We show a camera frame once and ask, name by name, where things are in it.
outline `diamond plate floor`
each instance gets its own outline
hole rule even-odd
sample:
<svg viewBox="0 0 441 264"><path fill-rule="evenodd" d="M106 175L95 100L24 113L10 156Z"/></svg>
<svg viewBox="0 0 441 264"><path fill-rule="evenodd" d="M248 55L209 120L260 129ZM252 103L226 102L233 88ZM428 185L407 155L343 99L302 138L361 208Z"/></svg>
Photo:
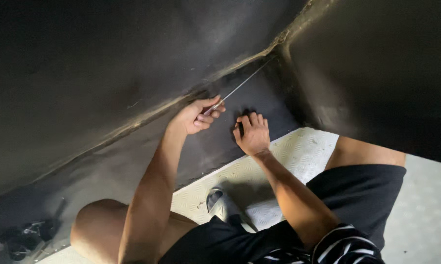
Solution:
<svg viewBox="0 0 441 264"><path fill-rule="evenodd" d="M295 130L271 143L277 159L303 183L323 171L338 136L310 128ZM407 155L408 173L388 219L388 264L441 263L441 164ZM240 158L174 193L172 211L197 223L209 220L207 191L222 186L261 230L281 221L282 213L264 173L250 157ZM40 261L42 264L87 264L72 248Z"/></svg>

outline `knee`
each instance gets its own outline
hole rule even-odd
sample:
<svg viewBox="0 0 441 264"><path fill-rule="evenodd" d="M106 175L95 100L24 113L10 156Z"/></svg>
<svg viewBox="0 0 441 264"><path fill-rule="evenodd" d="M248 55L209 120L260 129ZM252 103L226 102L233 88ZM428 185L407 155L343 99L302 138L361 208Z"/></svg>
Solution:
<svg viewBox="0 0 441 264"><path fill-rule="evenodd" d="M114 222L124 221L128 206L112 199L94 201L84 206L71 227L71 245L89 233L105 229Z"/></svg>

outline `striped shirt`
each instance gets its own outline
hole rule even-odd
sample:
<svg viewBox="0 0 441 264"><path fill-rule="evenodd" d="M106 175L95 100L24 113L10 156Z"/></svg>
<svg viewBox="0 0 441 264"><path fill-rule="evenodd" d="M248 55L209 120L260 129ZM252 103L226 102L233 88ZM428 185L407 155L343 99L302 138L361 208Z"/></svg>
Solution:
<svg viewBox="0 0 441 264"><path fill-rule="evenodd" d="M250 264L384 264L374 243L352 225L340 224L313 251L276 249Z"/></svg>

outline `right hand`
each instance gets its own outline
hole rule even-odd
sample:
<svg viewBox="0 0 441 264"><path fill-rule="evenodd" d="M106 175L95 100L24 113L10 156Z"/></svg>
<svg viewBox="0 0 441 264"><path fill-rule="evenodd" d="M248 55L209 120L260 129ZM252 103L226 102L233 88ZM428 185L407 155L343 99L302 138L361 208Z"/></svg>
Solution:
<svg viewBox="0 0 441 264"><path fill-rule="evenodd" d="M239 123L243 125L243 137L240 135ZM252 112L250 117L237 118L234 129L235 141L248 155L254 156L263 151L269 151L268 120L263 115Z"/></svg>

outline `left hand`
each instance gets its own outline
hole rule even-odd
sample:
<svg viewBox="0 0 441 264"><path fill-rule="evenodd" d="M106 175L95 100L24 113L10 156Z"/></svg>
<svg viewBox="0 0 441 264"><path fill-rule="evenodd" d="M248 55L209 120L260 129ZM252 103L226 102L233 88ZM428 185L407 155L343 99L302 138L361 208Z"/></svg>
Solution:
<svg viewBox="0 0 441 264"><path fill-rule="evenodd" d="M168 124L179 129L185 129L188 135L198 133L203 129L209 128L214 118L218 118L222 112L225 112L224 103L220 105L216 111L213 111L210 116L201 114L204 108L209 108L215 105L221 99L220 95L212 99L198 99L183 108Z"/></svg>

